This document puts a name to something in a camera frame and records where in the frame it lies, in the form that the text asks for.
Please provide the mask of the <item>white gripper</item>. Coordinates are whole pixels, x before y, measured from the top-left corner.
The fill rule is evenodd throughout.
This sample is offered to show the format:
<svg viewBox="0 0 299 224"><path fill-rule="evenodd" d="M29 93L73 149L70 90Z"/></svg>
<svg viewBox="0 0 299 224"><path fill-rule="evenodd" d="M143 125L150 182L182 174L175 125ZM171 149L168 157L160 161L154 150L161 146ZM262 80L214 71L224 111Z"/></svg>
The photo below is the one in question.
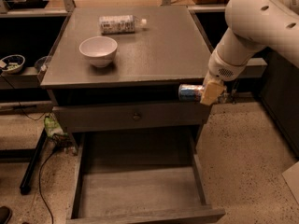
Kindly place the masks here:
<svg viewBox="0 0 299 224"><path fill-rule="evenodd" d="M246 63L234 65L226 62L215 49L208 61L208 69L203 81L202 105L213 105L225 90L224 81L232 81L244 71Z"/></svg>

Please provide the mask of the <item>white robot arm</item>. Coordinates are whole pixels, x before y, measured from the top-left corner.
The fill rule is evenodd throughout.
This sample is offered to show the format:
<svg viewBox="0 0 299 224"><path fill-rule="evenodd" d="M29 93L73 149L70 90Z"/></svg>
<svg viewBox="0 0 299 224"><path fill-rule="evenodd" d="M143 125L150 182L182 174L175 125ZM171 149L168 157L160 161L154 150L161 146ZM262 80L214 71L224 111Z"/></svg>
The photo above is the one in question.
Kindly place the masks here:
<svg viewBox="0 0 299 224"><path fill-rule="evenodd" d="M225 20L227 30L209 58L203 105L215 103L224 83L236 79L266 47L299 66L299 0L229 0Z"/></svg>

